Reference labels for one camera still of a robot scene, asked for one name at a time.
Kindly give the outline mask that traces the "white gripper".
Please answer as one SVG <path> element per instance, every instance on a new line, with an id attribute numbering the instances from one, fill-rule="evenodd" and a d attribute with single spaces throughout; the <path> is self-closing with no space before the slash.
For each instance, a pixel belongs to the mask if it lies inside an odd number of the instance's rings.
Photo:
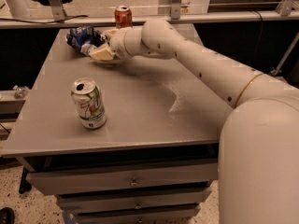
<path id="1" fill-rule="evenodd" d="M 124 38 L 127 33 L 125 28 L 105 30 L 101 36 L 109 41 L 109 44 L 103 44 L 90 52 L 90 56 L 97 61 L 112 61 L 115 55 L 120 59 L 127 57 L 127 51 L 124 44 Z"/>

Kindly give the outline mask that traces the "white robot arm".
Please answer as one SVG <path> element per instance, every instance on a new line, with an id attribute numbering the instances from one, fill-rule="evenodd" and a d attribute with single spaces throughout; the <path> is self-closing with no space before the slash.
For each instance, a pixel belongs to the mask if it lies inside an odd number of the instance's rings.
<path id="1" fill-rule="evenodd" d="M 167 21 L 105 34 L 90 52 L 95 60 L 172 57 L 232 107 L 220 137 L 220 224 L 299 224 L 298 89 L 188 40 Z"/>

